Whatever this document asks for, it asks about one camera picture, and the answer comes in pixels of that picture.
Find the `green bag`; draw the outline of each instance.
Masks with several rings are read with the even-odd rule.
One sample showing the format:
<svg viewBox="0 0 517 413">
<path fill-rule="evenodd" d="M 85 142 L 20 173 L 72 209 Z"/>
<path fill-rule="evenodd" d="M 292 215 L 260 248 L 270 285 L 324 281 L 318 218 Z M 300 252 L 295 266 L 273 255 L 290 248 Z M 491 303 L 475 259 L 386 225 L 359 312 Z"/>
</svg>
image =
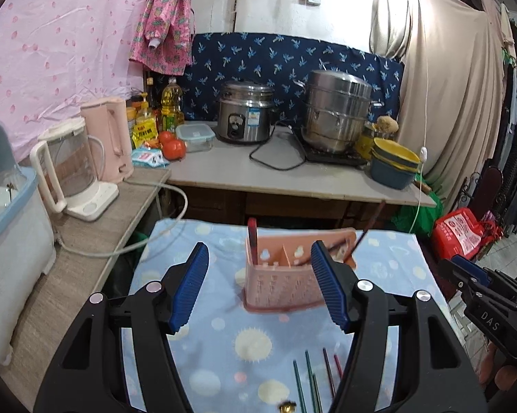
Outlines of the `green bag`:
<svg viewBox="0 0 517 413">
<path fill-rule="evenodd" d="M 434 228 L 434 223 L 442 217 L 444 205 L 434 191 L 430 193 L 429 197 L 436 203 L 436 208 L 421 206 L 419 207 L 418 215 L 416 206 L 404 206 L 400 208 L 398 214 L 391 219 L 397 231 L 409 233 L 409 230 L 413 225 L 415 215 L 417 215 L 417 221 L 415 222 L 415 226 L 411 233 L 419 237 L 430 237 L 432 229 Z"/>
</svg>

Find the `power cord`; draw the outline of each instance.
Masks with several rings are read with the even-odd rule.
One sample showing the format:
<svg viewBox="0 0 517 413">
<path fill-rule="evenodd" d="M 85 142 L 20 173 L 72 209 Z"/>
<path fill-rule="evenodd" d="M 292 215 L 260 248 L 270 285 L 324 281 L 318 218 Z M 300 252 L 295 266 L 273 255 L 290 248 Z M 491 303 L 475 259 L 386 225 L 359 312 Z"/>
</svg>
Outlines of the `power cord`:
<svg viewBox="0 0 517 413">
<path fill-rule="evenodd" d="M 425 50 L 426 50 L 427 33 L 424 28 L 421 0 L 417 0 L 417 7 L 419 9 L 419 14 L 421 16 L 421 25 L 423 28 L 424 45 L 425 45 Z M 424 58 L 426 61 L 426 71 L 427 71 L 427 90 L 426 90 L 426 94 L 424 95 L 424 139 L 423 139 L 423 147 L 421 148 L 421 157 L 420 157 L 421 158 L 421 170 L 419 171 L 419 178 L 421 179 L 421 183 L 423 182 L 424 163 L 427 161 L 427 109 L 428 109 L 428 85 L 430 83 L 429 78 L 428 78 L 428 53 L 425 53 Z M 413 223 L 411 224 L 411 228 L 409 229 L 409 234 L 411 234 L 411 232 L 415 228 L 415 223 L 417 222 L 417 218 L 419 217 L 419 210 L 421 209 L 422 193 L 423 193 L 423 191 L 419 188 L 419 202 L 417 204 L 417 212 L 415 213 L 415 218 L 413 219 Z"/>
<path fill-rule="evenodd" d="M 56 240 L 65 251 L 67 251 L 69 253 L 77 254 L 79 256 L 85 256 L 86 258 L 96 258 L 96 259 L 112 258 L 114 256 L 119 256 L 119 255 L 122 255 L 123 253 L 128 253 L 128 252 L 131 252 L 138 248 L 141 248 L 142 246 L 145 246 L 145 245 L 149 244 L 150 242 L 153 242 L 153 241 L 159 239 L 162 235 L 164 235 L 168 231 L 172 230 L 178 224 L 180 219 L 182 219 L 183 216 L 186 214 L 186 211 L 188 209 L 188 197 L 186 196 L 186 193 L 184 191 L 182 191 L 180 188 L 177 188 L 176 186 L 167 185 L 166 183 L 159 183 L 159 182 L 139 182 L 136 180 L 124 180 L 124 181 L 125 181 L 125 183 L 129 183 L 131 185 L 153 186 L 153 187 L 158 187 L 158 188 L 165 188 L 165 189 L 169 189 L 171 191 L 177 192 L 179 194 L 182 194 L 182 197 L 184 197 L 184 208 L 182 209 L 180 214 L 178 214 L 178 216 L 174 219 L 174 221 L 169 226 L 167 226 L 164 230 L 162 230 L 158 235 L 156 235 L 155 237 L 145 239 L 145 240 L 137 242 L 135 244 L 126 246 L 125 248 L 121 248 L 120 250 L 116 250 L 116 251 L 108 252 L 108 253 L 92 253 L 92 252 L 85 252 L 82 250 L 76 250 L 74 248 L 71 248 L 71 247 L 65 245 L 64 240 L 62 239 L 61 235 L 58 233 L 56 236 Z"/>
<path fill-rule="evenodd" d="M 289 124 L 287 124 L 287 123 L 285 123 L 284 121 L 281 121 L 281 120 L 276 121 L 276 122 L 274 123 L 274 128 L 273 128 L 273 130 L 271 131 L 270 136 L 268 136 L 268 139 L 267 139 L 265 142 L 260 143 L 256 148 L 254 148 L 254 149 L 251 151 L 251 153 L 249 154 L 249 158 L 250 158 L 252 161 L 256 161 L 257 163 L 260 163 L 260 164 L 262 164 L 262 165 L 264 165 L 264 166 L 266 166 L 266 167 L 268 167 L 268 168 L 270 168 L 270 169 L 274 169 L 274 170 L 276 170 L 276 171 L 291 171 L 292 169 L 296 169 L 296 168 L 298 168 L 299 166 L 302 166 L 304 163 L 306 163 L 306 156 L 303 158 L 303 160 L 302 160 L 300 163 L 297 163 L 296 165 L 290 166 L 290 167 L 288 167 L 288 168 L 279 168 L 279 167 L 277 167 L 277 166 L 274 166 L 274 165 L 271 165 L 271 164 L 269 164 L 269 163 L 266 163 L 265 161 L 259 160 L 258 158 L 255 158 L 255 157 L 253 156 L 253 155 L 255 154 L 255 152 L 257 152 L 259 149 L 261 149 L 261 148 L 262 148 L 262 146 L 266 146 L 266 144 L 268 144 L 268 143 L 270 142 L 270 140 L 271 140 L 272 138 L 274 138 L 274 132 L 276 131 L 276 126 L 278 126 L 278 125 L 280 125 L 280 126 L 282 126 L 282 127 L 288 127 L 288 128 L 289 128 L 289 130 L 290 130 L 290 131 L 291 131 L 291 133 L 292 133 L 292 127 L 291 127 L 291 125 L 289 125 Z"/>
</svg>

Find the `blue floral fabric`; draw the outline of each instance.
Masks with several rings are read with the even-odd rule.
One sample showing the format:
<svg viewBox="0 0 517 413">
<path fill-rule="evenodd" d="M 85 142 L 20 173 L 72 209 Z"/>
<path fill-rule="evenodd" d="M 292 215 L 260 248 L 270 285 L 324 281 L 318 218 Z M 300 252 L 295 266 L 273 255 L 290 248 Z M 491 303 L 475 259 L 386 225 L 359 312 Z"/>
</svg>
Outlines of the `blue floral fabric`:
<svg viewBox="0 0 517 413">
<path fill-rule="evenodd" d="M 398 117 L 403 65 L 395 60 L 365 53 L 349 46 L 289 35 L 246 32 L 197 34 L 193 41 L 193 65 L 177 78 L 185 94 L 186 119 L 216 120 L 222 84 L 251 80 L 275 89 L 274 102 L 280 119 L 298 123 L 304 114 L 304 90 L 293 80 L 307 82 L 309 73 L 323 69 L 345 71 L 373 87 L 370 120 L 380 115 Z M 152 73 L 160 93 L 168 82 Z"/>
</svg>

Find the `blue bowl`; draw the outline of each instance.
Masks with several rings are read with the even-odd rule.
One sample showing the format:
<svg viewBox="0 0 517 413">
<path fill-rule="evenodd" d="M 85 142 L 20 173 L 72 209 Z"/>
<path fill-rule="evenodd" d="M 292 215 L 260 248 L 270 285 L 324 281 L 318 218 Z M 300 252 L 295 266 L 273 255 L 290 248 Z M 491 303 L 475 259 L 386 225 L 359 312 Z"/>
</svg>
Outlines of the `blue bowl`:
<svg viewBox="0 0 517 413">
<path fill-rule="evenodd" d="M 415 172 L 396 169 L 373 156 L 371 160 L 371 178 L 382 185 L 401 190 L 407 188 L 413 182 Z"/>
</svg>

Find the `white cord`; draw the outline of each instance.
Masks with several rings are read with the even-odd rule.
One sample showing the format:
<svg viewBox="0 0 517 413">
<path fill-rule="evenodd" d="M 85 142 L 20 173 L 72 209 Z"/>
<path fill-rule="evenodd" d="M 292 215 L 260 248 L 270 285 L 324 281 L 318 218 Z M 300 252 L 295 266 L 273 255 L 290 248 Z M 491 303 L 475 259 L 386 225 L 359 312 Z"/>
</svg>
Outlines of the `white cord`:
<svg viewBox="0 0 517 413">
<path fill-rule="evenodd" d="M 156 235 L 155 237 L 145 239 L 145 240 L 137 242 L 135 244 L 126 246 L 125 248 L 121 248 L 120 250 L 110 252 L 110 253 L 92 253 L 92 252 L 84 252 L 81 250 L 75 250 L 75 249 L 70 248 L 69 246 L 65 245 L 61 236 L 58 236 L 57 241 L 65 251 L 67 251 L 69 253 L 77 254 L 79 256 L 85 256 L 86 258 L 103 259 L 103 258 L 111 258 L 113 256 L 119 256 L 120 254 L 131 252 L 133 250 L 136 250 L 137 248 L 140 248 L 141 246 L 147 245 L 148 243 L 159 239 L 163 234 L 166 234 L 166 232 L 172 230 L 176 226 L 176 224 L 178 224 L 178 221 L 180 221 L 180 219 L 182 219 L 183 216 L 186 214 L 186 211 L 188 209 L 188 197 L 186 196 L 186 193 L 184 191 L 182 191 L 180 188 L 177 188 L 177 187 L 171 186 L 171 185 L 167 185 L 165 183 L 159 183 L 159 182 L 138 182 L 135 180 L 125 180 L 125 183 L 130 183 L 131 185 L 153 186 L 153 187 L 165 188 L 165 189 L 175 191 L 179 194 L 182 194 L 182 197 L 184 197 L 184 208 L 182 209 L 182 212 L 180 214 L 178 214 L 178 216 L 174 219 L 174 221 L 169 226 L 167 226 L 164 230 L 162 230 L 158 235 Z"/>
<path fill-rule="evenodd" d="M 427 107 L 428 107 L 428 85 L 429 85 L 429 79 L 428 79 L 428 52 L 426 52 L 426 43 L 427 43 L 427 32 L 424 28 L 424 19 L 423 19 L 423 13 L 421 9 L 421 0 L 417 0 L 417 7 L 419 9 L 419 14 L 421 16 L 421 25 L 423 28 L 423 37 L 424 37 L 424 58 L 426 62 L 427 67 L 427 91 L 424 95 L 424 139 L 423 139 L 423 147 L 426 149 L 427 147 Z M 419 173 L 419 178 L 421 179 L 421 184 L 423 183 L 423 168 L 424 168 L 424 162 L 421 163 L 421 170 Z M 419 188 L 419 203 L 417 204 L 417 212 L 415 213 L 415 218 L 413 219 L 413 223 L 411 224 L 411 228 L 409 229 L 409 234 L 413 231 L 415 227 L 415 223 L 417 222 L 417 218 L 419 217 L 419 209 L 421 208 L 421 196 L 423 191 L 421 188 Z"/>
</svg>

